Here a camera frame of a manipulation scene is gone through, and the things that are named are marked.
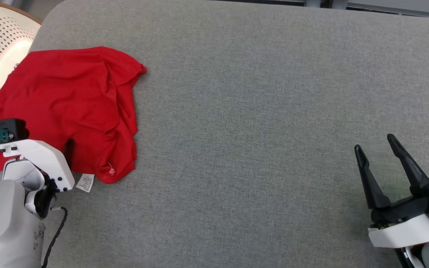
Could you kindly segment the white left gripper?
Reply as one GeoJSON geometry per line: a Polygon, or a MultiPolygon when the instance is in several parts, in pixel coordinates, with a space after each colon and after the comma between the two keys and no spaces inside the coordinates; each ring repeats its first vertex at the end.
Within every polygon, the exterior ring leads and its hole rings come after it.
{"type": "Polygon", "coordinates": [[[32,139],[0,144],[4,157],[24,156],[41,169],[50,179],[55,179],[60,191],[73,189],[75,180],[64,154],[48,143],[32,139]]]}

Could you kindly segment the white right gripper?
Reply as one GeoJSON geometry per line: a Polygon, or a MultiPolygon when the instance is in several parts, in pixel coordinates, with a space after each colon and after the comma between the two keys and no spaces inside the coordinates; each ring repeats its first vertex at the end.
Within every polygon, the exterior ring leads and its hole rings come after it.
{"type": "Polygon", "coordinates": [[[372,224],[368,237],[377,248],[405,248],[429,242],[429,177],[393,134],[387,140],[400,160],[410,182],[411,197],[391,204],[369,168],[369,161],[359,144],[354,146],[372,224]]]}

